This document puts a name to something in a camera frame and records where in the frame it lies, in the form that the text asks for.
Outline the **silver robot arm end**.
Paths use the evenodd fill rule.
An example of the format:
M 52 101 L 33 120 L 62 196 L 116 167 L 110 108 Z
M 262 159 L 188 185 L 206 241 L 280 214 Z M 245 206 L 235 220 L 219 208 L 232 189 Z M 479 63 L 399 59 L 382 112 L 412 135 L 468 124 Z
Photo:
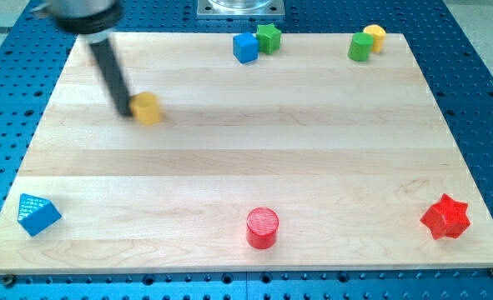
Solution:
M 89 43 L 99 43 L 121 19 L 122 8 L 119 0 L 43 0 L 32 14 L 51 18 L 64 32 L 82 35 Z

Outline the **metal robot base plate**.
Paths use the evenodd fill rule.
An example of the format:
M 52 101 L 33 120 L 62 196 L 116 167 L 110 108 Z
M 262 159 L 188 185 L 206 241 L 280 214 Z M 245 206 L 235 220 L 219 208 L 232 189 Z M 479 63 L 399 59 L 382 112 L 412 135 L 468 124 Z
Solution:
M 268 18 L 285 15 L 284 0 L 196 0 L 198 19 Z

